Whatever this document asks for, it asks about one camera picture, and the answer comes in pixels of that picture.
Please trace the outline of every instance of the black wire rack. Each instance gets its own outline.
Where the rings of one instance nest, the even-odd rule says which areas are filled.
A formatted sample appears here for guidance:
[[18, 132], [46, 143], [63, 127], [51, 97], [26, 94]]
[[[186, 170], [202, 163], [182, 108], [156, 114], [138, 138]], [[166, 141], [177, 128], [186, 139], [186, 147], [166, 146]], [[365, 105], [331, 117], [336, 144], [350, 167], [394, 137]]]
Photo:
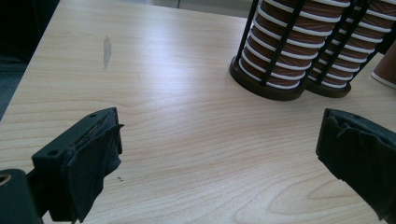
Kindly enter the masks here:
[[[293, 29], [293, 26], [297, 19], [299, 18], [300, 12], [306, 2], [306, 0], [299, 0], [292, 11], [290, 20], [286, 26], [286, 29], [281, 36], [280, 41], [278, 42], [276, 46], [276, 50], [273, 53], [271, 57], [271, 61], [266, 68], [262, 81], [256, 81], [253, 80], [252, 78], [248, 77], [244, 71], [239, 67], [238, 62], [241, 58], [242, 51], [244, 50], [244, 47], [246, 45], [247, 39], [248, 39], [248, 33], [249, 30], [252, 26], [253, 19], [256, 14], [256, 9], [259, 4], [259, 0], [253, 0], [253, 3], [251, 5], [248, 17], [247, 17], [247, 23], [245, 26], [244, 33], [242, 35], [242, 40], [238, 48], [238, 52], [236, 56], [233, 58], [231, 65], [230, 65], [230, 73], [233, 76], [233, 78], [244, 88], [246, 88], [249, 91], [252, 91], [260, 96], [269, 98], [269, 99], [274, 99], [274, 100], [279, 100], [279, 101], [289, 101], [289, 100], [294, 100], [303, 93], [305, 89], [312, 91], [316, 94], [327, 96], [327, 97], [344, 97], [346, 96], [349, 91], [351, 90], [350, 86], [350, 81], [353, 80], [353, 78], [361, 71], [361, 69], [364, 68], [364, 66], [370, 62], [373, 57], [378, 53], [382, 52], [385, 53], [387, 48], [389, 47], [389, 43], [393, 43], [394, 39], [396, 38], [396, 22], [393, 23], [393, 26], [391, 28], [391, 31], [383, 36], [383, 41], [375, 46], [374, 52], [372, 52], [367, 60], [364, 63], [361, 63], [361, 66], [359, 67], [359, 70], [355, 73], [353, 73], [353, 78], [350, 79], [344, 88], [337, 89], [337, 88], [331, 88], [324, 86], [322, 84], [323, 79], [327, 76], [329, 70], [332, 68], [334, 65], [335, 61], [337, 60], [338, 56], [340, 55], [341, 51], [343, 50], [344, 46], [347, 44], [348, 40], [352, 35], [354, 34], [356, 28], [359, 26], [359, 23], [361, 22], [361, 19], [363, 16], [366, 14], [370, 4], [371, 0], [352, 0], [350, 2], [349, 7], [347, 7], [341, 17], [341, 20], [337, 22], [333, 29], [332, 33], [326, 38], [325, 43], [323, 47], [321, 47], [318, 51], [318, 56], [313, 59], [311, 66], [305, 71], [304, 77], [301, 79], [300, 84], [297, 88], [293, 90], [279, 90], [276, 88], [272, 88], [267, 86], [268, 79], [270, 78], [275, 66], [276, 62], [279, 59], [279, 56], [285, 47], [285, 44], [287, 43], [287, 40], [290, 37], [290, 33]], [[359, 4], [360, 10], [354, 10], [355, 7]], [[319, 62], [320, 57], [325, 53], [326, 49], [329, 47], [329, 45], [332, 43], [334, 40], [335, 36], [339, 33], [341, 27], [347, 22], [347, 19], [351, 15], [352, 12], [355, 12], [353, 18], [353, 22], [351, 25], [348, 27], [348, 30], [346, 31], [344, 38], [340, 41], [340, 44], [336, 51], [333, 53], [331, 59], [325, 64], [324, 68], [321, 70], [321, 73], [319, 76], [316, 78], [316, 80], [311, 80], [307, 78], [309, 74], [313, 71], [315, 65]]]

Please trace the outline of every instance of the stack of paper cups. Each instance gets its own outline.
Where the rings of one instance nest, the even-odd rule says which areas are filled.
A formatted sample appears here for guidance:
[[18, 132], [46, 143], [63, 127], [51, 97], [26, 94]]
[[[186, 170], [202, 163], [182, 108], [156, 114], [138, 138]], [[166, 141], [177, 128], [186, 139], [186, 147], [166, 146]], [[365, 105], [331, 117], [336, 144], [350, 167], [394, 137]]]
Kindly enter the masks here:
[[[359, 10], [361, 8], [356, 7], [348, 16], [330, 46], [314, 65], [314, 69], [308, 76], [310, 79], [317, 80], [340, 42], [344, 40]], [[390, 28], [395, 21], [396, 0], [373, 0], [321, 84], [334, 89], [343, 89], [353, 78], [354, 73], [360, 70], [361, 64], [367, 61], [369, 54], [375, 51], [375, 46], [382, 42], [382, 37], [391, 31]]]
[[379, 82], [396, 89], [396, 42], [388, 49], [381, 62], [376, 66], [372, 77]]
[[[258, 6], [258, 15], [238, 62], [242, 71], [254, 80], [262, 81], [297, 2], [264, 0]], [[318, 50], [348, 6], [349, 0], [306, 1], [266, 86], [280, 90], [298, 87], [305, 70], [318, 56]]]

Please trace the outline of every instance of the light wood surface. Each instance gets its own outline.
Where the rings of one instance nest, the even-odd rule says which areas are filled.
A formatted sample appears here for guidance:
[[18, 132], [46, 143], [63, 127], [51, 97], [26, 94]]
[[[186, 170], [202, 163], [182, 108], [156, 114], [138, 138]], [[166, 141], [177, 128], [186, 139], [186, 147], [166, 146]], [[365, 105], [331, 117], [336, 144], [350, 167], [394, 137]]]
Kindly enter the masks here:
[[381, 56], [343, 99], [305, 91], [271, 101], [228, 72], [245, 22], [121, 0], [61, 1], [0, 123], [0, 169], [29, 172], [49, 141], [116, 106], [122, 164], [84, 223], [378, 222], [315, 149], [326, 107], [396, 132], [396, 90], [370, 76]]

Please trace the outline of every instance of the mark on table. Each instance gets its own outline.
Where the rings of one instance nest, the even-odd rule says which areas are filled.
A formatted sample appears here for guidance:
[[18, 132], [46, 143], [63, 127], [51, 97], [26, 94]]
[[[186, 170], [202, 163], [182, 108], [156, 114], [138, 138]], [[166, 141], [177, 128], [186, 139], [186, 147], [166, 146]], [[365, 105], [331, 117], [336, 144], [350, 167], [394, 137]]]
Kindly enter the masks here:
[[105, 43], [103, 44], [103, 48], [104, 48], [104, 63], [105, 63], [104, 70], [106, 70], [108, 61], [110, 60], [110, 56], [111, 56], [111, 42], [108, 36], [106, 36]]

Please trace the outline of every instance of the cup rim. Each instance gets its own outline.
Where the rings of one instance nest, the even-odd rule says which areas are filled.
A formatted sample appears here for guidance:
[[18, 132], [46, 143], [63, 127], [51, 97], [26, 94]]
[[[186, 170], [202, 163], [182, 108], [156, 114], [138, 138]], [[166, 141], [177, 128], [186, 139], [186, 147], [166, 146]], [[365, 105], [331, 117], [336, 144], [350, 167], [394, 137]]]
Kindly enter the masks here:
[[396, 5], [396, 1], [395, 1], [395, 0], [379, 0], [379, 1], [386, 2], [386, 3], [389, 3], [389, 4], [393, 4], [393, 5]]
[[[328, 63], [326, 61], [323, 61], [322, 59], [319, 59], [318, 61], [320, 63], [323, 63], [324, 65], [326, 65]], [[360, 67], [357, 67], [357, 68], [345, 68], [345, 67], [337, 65], [335, 63], [332, 65], [332, 67], [335, 68], [335, 69], [344, 71], [344, 72], [353, 72], [353, 73], [355, 73], [355, 72], [359, 71], [359, 69], [361, 69]]]
[[[348, 18], [346, 19], [346, 22], [352, 23], [354, 20]], [[382, 33], [389, 33], [390, 31], [392, 31], [392, 29], [390, 28], [383, 28], [383, 27], [379, 27], [379, 26], [373, 26], [369, 23], [366, 23], [364, 21], [360, 21], [359, 22], [359, 26], [370, 29], [370, 30], [374, 30], [374, 31], [378, 31], [378, 32], [382, 32]]]
[[321, 4], [326, 4], [330, 5], [333, 7], [349, 7], [350, 3], [342, 3], [342, 2], [337, 2], [337, 1], [332, 1], [332, 0], [313, 0], [314, 2], [319, 2]]
[[[258, 13], [263, 16], [265, 19], [267, 19], [268, 21], [271, 21], [277, 25], [286, 27], [287, 24], [283, 21], [280, 21], [270, 15], [268, 15], [267, 13], [265, 13], [261, 8], [258, 7]], [[313, 31], [313, 30], [307, 30], [304, 28], [301, 28], [299, 26], [293, 26], [293, 30], [300, 32], [302, 34], [306, 34], [306, 35], [315, 35], [315, 36], [328, 36], [332, 33], [332, 30], [330, 30], [329, 32], [318, 32], [318, 31]]]
[[[335, 44], [335, 45], [340, 45], [341, 44], [340, 41], [337, 41], [335, 39], [332, 40], [332, 43]], [[375, 51], [375, 49], [361, 49], [361, 48], [358, 48], [358, 47], [353, 47], [353, 46], [348, 45], [348, 44], [346, 44], [344, 46], [344, 48], [350, 49], [350, 50], [355, 50], [355, 51], [360, 52], [360, 53], [369, 53], [369, 54], [371, 54], [371, 53], [373, 53]]]
[[[259, 45], [261, 45], [261, 46], [263, 46], [263, 47], [265, 47], [265, 48], [267, 48], [267, 49], [269, 49], [269, 50], [271, 50], [271, 51], [276, 51], [276, 48], [274, 48], [273, 46], [271, 46], [271, 45], [265, 43], [264, 41], [260, 40], [257, 36], [255, 36], [255, 35], [253, 34], [253, 32], [252, 32], [251, 30], [249, 31], [249, 35], [250, 35], [250, 36], [252, 37], [252, 39], [253, 39], [254, 41], [256, 41]], [[315, 53], [315, 54], [313, 54], [313, 55], [300, 55], [300, 54], [290, 53], [290, 52], [287, 52], [287, 51], [285, 51], [285, 50], [282, 50], [282, 51], [281, 51], [281, 54], [282, 54], [282, 55], [285, 55], [285, 56], [288, 56], [288, 57], [291, 57], [291, 58], [301, 59], [301, 60], [313, 60], [314, 58], [316, 58], [316, 57], [318, 56], [318, 52]]]
[[384, 79], [381, 76], [377, 75], [375, 72], [372, 72], [372, 77], [374, 79], [376, 79], [377, 81], [381, 82], [382, 84], [387, 85], [387, 86], [389, 86], [389, 87], [391, 87], [393, 89], [396, 89], [396, 84], [395, 83], [387, 81], [386, 79]]
[[[269, 58], [263, 56], [262, 54], [260, 54], [259, 52], [257, 52], [254, 48], [252, 48], [252, 47], [249, 45], [249, 43], [246, 43], [246, 47], [247, 47], [247, 49], [248, 49], [252, 54], [254, 54], [256, 57], [258, 57], [258, 58], [264, 60], [265, 62], [268, 62], [268, 63], [271, 62], [271, 59], [269, 59]], [[297, 67], [297, 66], [288, 65], [288, 64], [285, 64], [285, 63], [276, 62], [276, 66], [283, 67], [283, 68], [287, 68], [287, 69], [290, 69], [290, 70], [295, 70], [295, 71], [303, 71], [303, 70], [306, 70], [306, 69], [308, 69], [308, 68], [311, 66], [311, 64], [312, 64], [312, 63], [310, 63], [308, 66], [305, 66], [305, 67]]]
[[[278, 7], [278, 8], [283, 9], [283, 10], [289, 12], [289, 13], [293, 13], [294, 9], [292, 7], [284, 6], [284, 5], [278, 3], [278, 2], [276, 2], [274, 0], [265, 0], [265, 2], [267, 2], [268, 4], [270, 4], [273, 7]], [[322, 16], [314, 15], [314, 14], [311, 14], [311, 13], [308, 13], [308, 12], [304, 12], [304, 11], [301, 11], [300, 15], [302, 17], [306, 17], [306, 18], [314, 20], [314, 21], [324, 21], [324, 22], [334, 22], [334, 23], [336, 23], [336, 22], [339, 22], [341, 20], [341, 16], [339, 16], [337, 18], [329, 18], [329, 17], [322, 17]]]
[[[340, 29], [339, 33], [345, 35], [347, 33], [347, 31], [345, 31], [343, 29]], [[364, 35], [357, 35], [357, 34], [352, 34], [352, 37], [355, 37], [355, 38], [357, 38], [359, 40], [363, 40], [363, 41], [367, 41], [367, 42], [371, 42], [371, 43], [376, 43], [376, 44], [381, 43], [382, 40], [383, 40], [382, 38], [374, 39], [374, 38], [371, 38], [371, 37], [367, 37], [367, 36], [364, 36]]]
[[[245, 74], [247, 74], [249, 77], [255, 79], [256, 81], [259, 81], [259, 82], [262, 81], [262, 79], [260, 79], [259, 77], [256, 77], [253, 74], [249, 73], [248, 70], [246, 70], [245, 67], [242, 65], [241, 60], [239, 60], [238, 63], [239, 63], [239, 67], [242, 69], [242, 71], [245, 72]], [[276, 85], [276, 84], [271, 83], [269, 81], [267, 81], [266, 84], [267, 84], [267, 86], [274, 87], [274, 88], [281, 89], [281, 90], [291, 90], [291, 89], [294, 89], [294, 88], [298, 87], [300, 85], [300, 81], [298, 81], [297, 84], [294, 84], [294, 85], [291, 85], [291, 86]]]
[[[253, 24], [257, 27], [257, 29], [259, 29], [260, 31], [262, 31], [263, 33], [275, 38], [275, 39], [281, 39], [280, 35], [274, 34], [271, 31], [265, 29], [264, 27], [260, 26], [259, 23], [255, 20], [253, 20]], [[324, 46], [324, 41], [320, 44], [308, 44], [308, 43], [303, 43], [303, 42], [299, 42], [299, 41], [295, 41], [292, 39], [288, 39], [287, 43], [290, 43], [292, 45], [298, 46], [298, 47], [302, 47], [302, 48], [307, 48], [307, 49], [320, 49], [321, 47]]]
[[[250, 66], [256, 68], [257, 70], [259, 70], [259, 71], [261, 71], [261, 72], [264, 72], [264, 73], [266, 72], [266, 70], [265, 70], [264, 68], [259, 67], [257, 64], [255, 64], [254, 62], [252, 62], [251, 60], [249, 60], [248, 57], [247, 57], [247, 55], [246, 55], [244, 52], [242, 52], [242, 58], [243, 58], [248, 64], [250, 64]], [[297, 76], [297, 77], [283, 76], [283, 75], [280, 75], [280, 74], [275, 73], [275, 72], [272, 72], [272, 73], [271, 73], [271, 76], [273, 76], [273, 77], [279, 77], [279, 78], [282, 78], [282, 79], [285, 79], [285, 80], [294, 81], [294, 80], [300, 80], [301, 78], [303, 78], [303, 77], [305, 76], [305, 72], [303, 72], [301, 75], [299, 75], [299, 76]]]
[[[314, 67], [313, 70], [314, 70], [315, 72], [317, 72], [317, 73], [321, 73], [321, 71], [320, 71], [319, 69], [317, 69], [316, 67]], [[332, 78], [334, 78], [334, 79], [338, 79], [338, 80], [341, 80], [341, 81], [349, 81], [349, 80], [351, 80], [351, 79], [353, 78], [353, 74], [351, 74], [350, 77], [339, 77], [339, 76], [337, 76], [337, 75], [333, 75], [333, 74], [331, 74], [331, 73], [327, 73], [326, 76], [327, 76], [327, 77], [332, 77]]]
[[387, 15], [387, 14], [382, 14], [376, 11], [372, 11], [371, 9], [368, 9], [366, 11], [367, 14], [372, 15], [372, 16], [377, 16], [379, 18], [385, 19], [385, 20], [389, 20], [389, 21], [396, 21], [396, 17]]
[[[326, 49], [324, 52], [327, 53], [327, 54], [330, 54], [330, 55], [334, 55], [334, 52], [332, 52], [329, 49]], [[344, 54], [341, 54], [341, 53], [338, 55], [338, 58], [343, 59], [343, 60], [348, 61], [348, 62], [351, 62], [351, 63], [365, 63], [367, 61], [367, 58], [365, 58], [365, 59], [351, 58], [351, 57], [348, 57], [348, 56], [346, 56]]]
[[[317, 81], [317, 79], [316, 79], [315, 77], [308, 76], [308, 78], [311, 79], [311, 80]], [[328, 86], [328, 87], [331, 87], [331, 88], [335, 88], [335, 89], [342, 89], [342, 88], [344, 88], [344, 87], [347, 85], [347, 84], [343, 84], [343, 85], [334, 85], [334, 84], [332, 84], [332, 83], [326, 82], [325, 80], [323, 80], [323, 81], [321, 82], [321, 84], [322, 84], [322, 85], [325, 85], [325, 86]]]

